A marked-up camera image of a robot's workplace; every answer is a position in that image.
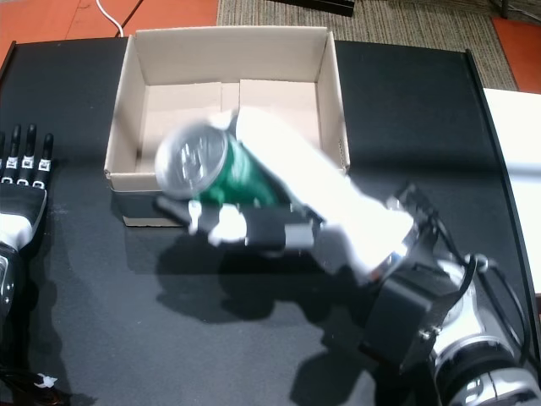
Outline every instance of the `gray carpet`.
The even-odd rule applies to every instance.
[[[357,0],[352,18],[270,0],[221,0],[218,25],[312,25],[337,40],[471,49],[484,87],[516,90],[490,16],[489,0]]]

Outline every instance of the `screw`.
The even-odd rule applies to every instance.
[[[419,330],[419,338],[421,338],[421,341],[423,342],[429,341],[432,338],[432,333],[427,332],[426,330]]]

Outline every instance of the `can lid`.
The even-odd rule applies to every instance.
[[[227,157],[227,135],[208,123],[178,129],[156,153],[156,179],[174,199],[189,199],[208,189]]]

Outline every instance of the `white surface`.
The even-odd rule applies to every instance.
[[[522,235],[541,294],[541,95],[485,89],[511,180]]]

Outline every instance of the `robot finger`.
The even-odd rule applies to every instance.
[[[14,127],[11,134],[11,146],[9,150],[8,160],[6,161],[6,169],[4,170],[2,183],[12,184],[17,177],[19,169],[19,144],[20,144],[20,125]]]
[[[34,150],[36,149],[36,125],[31,124],[28,126],[26,133],[26,148],[23,161],[20,165],[20,174],[17,184],[23,184],[24,186],[30,185],[31,176],[34,169]]]
[[[6,142],[6,134],[3,131],[0,131],[0,178],[2,178],[3,172],[3,145]]]
[[[40,163],[37,166],[36,178],[32,186],[39,189],[46,189],[51,175],[51,157],[52,144],[54,137],[51,133],[45,135],[43,141],[43,153],[41,154]]]

